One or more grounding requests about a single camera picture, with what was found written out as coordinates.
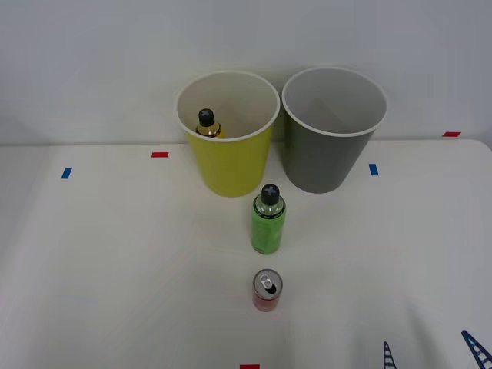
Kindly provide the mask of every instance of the label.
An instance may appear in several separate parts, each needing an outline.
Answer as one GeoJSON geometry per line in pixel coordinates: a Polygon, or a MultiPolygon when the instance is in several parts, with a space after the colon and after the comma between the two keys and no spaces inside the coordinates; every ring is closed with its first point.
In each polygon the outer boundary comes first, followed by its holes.
{"type": "Polygon", "coordinates": [[[284,209],[282,214],[274,219],[265,219],[253,209],[253,225],[251,243],[253,248],[261,254],[273,254],[280,247],[282,228],[285,222],[284,209]]]}

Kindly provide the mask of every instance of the bottle cap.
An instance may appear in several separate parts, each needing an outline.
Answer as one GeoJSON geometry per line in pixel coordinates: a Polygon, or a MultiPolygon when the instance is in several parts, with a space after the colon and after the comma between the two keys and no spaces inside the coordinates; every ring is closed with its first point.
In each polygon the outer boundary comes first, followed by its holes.
{"type": "Polygon", "coordinates": [[[198,113],[198,121],[203,127],[210,127],[215,123],[214,112],[210,109],[201,109],[198,113]]]}
{"type": "Polygon", "coordinates": [[[261,189],[261,202],[266,205],[275,205],[280,198],[280,190],[274,184],[266,184],[261,189]]]}

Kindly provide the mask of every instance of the soda can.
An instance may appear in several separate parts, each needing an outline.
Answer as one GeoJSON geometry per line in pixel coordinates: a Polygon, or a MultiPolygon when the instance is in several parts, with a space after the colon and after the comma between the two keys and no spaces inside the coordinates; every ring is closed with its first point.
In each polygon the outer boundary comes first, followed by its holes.
{"type": "Polygon", "coordinates": [[[253,278],[253,304],[259,311],[275,309],[284,287],[282,278],[276,271],[263,269],[253,278]]]}

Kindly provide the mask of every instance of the green bottle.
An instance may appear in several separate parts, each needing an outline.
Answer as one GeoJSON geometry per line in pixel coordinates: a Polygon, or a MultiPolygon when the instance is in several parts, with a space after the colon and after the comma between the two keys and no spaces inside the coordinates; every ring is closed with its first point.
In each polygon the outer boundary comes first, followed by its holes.
{"type": "Polygon", "coordinates": [[[261,254],[273,254],[280,247],[285,221],[285,201],[274,184],[266,184],[253,201],[253,248],[261,254]]]}

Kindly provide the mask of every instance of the bottle in yellow cup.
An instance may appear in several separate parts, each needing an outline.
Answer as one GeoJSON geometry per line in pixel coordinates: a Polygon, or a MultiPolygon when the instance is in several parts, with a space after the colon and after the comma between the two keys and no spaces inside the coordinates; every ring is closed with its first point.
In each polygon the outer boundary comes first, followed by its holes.
{"type": "Polygon", "coordinates": [[[224,130],[218,121],[215,121],[214,112],[210,109],[201,109],[198,113],[196,132],[210,138],[224,138],[224,130]]]}

